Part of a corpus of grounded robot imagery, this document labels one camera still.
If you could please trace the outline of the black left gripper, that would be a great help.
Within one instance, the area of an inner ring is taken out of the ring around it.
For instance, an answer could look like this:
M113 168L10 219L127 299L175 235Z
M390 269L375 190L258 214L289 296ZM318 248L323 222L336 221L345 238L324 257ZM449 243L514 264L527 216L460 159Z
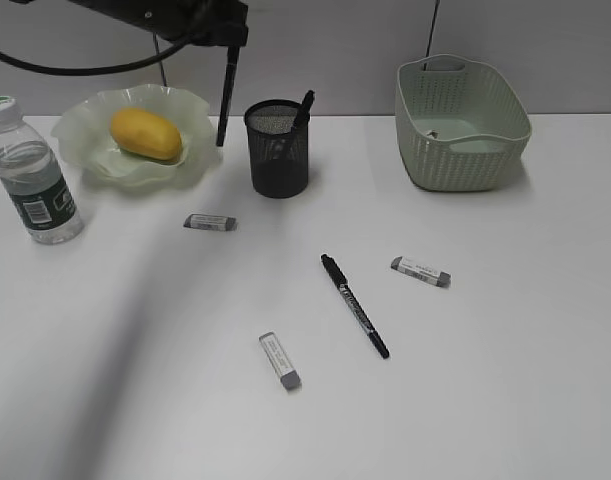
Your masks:
M191 36L191 45L244 47L248 5L214 0L74 0L74 4L142 30L168 42Z

